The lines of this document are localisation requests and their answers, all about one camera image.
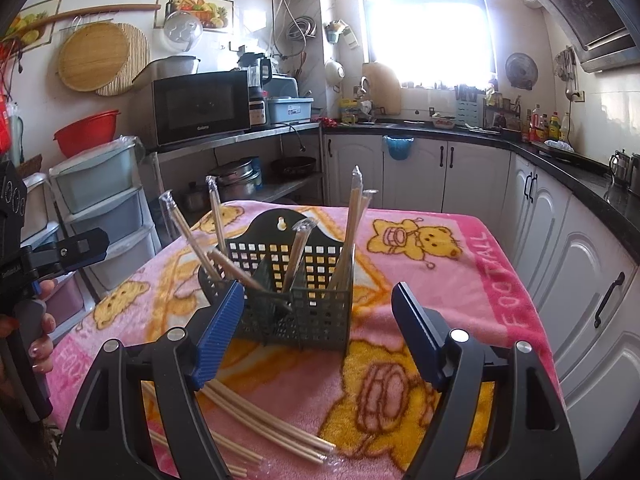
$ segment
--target round wooden cutting board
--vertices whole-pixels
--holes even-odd
[[[60,50],[58,75],[78,92],[110,83],[129,59],[129,40],[114,23],[91,23],[72,34]]]
[[[118,75],[108,85],[98,88],[95,93],[103,97],[124,94],[131,88],[131,83],[142,69],[151,62],[149,41],[144,33],[129,23],[117,23],[129,39],[129,59]]]

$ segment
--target table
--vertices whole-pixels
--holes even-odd
[[[231,202],[224,206],[225,234],[234,237],[277,205]],[[342,240],[347,210],[294,209],[318,219]],[[211,218],[194,226],[201,244],[215,243]],[[438,394],[419,377],[390,308],[390,292],[407,282],[423,306],[481,342],[511,346],[529,341],[558,387],[552,355],[535,307],[488,229],[476,218],[425,212],[368,210],[356,237],[353,311],[348,354],[299,351],[233,340],[217,379],[273,415],[337,445],[329,463],[315,465],[236,423],[198,398],[209,427],[263,455],[268,463],[252,478],[399,479],[424,436]],[[206,306],[197,260],[176,240],[105,298],[92,316],[56,347],[49,375],[53,417],[66,424],[76,394],[100,346],[153,341],[183,326]],[[478,461],[490,416],[492,384],[482,386],[478,414],[460,472]],[[155,404],[145,397],[150,428],[161,431]],[[170,454],[156,446],[159,466],[176,474]]]

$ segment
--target black countertop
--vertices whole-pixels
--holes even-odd
[[[607,226],[640,265],[640,198],[628,190],[613,186],[610,176],[592,173],[555,160],[531,144],[458,128],[437,130],[422,124],[356,124],[324,130],[325,135],[386,135],[391,132],[425,139],[469,142],[517,153],[567,186]]]

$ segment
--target window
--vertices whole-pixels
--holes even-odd
[[[484,0],[364,0],[369,58],[401,82],[485,88],[494,54]]]

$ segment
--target hand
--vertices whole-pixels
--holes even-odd
[[[46,298],[53,288],[56,286],[54,280],[45,280],[40,283],[42,293],[41,298]],[[11,332],[20,327],[18,320],[13,317],[0,316],[0,338],[7,337]],[[45,334],[50,334],[56,329],[56,320],[51,314],[44,314],[42,316],[42,331]],[[29,355],[34,359],[33,371],[37,373],[47,374],[53,370],[53,361],[51,360],[51,353],[53,352],[53,341],[48,335],[44,335],[41,338],[36,339],[31,343],[29,348]],[[4,365],[0,360],[0,393],[4,393],[9,397],[15,397],[14,390],[11,383],[7,380],[4,374]]]

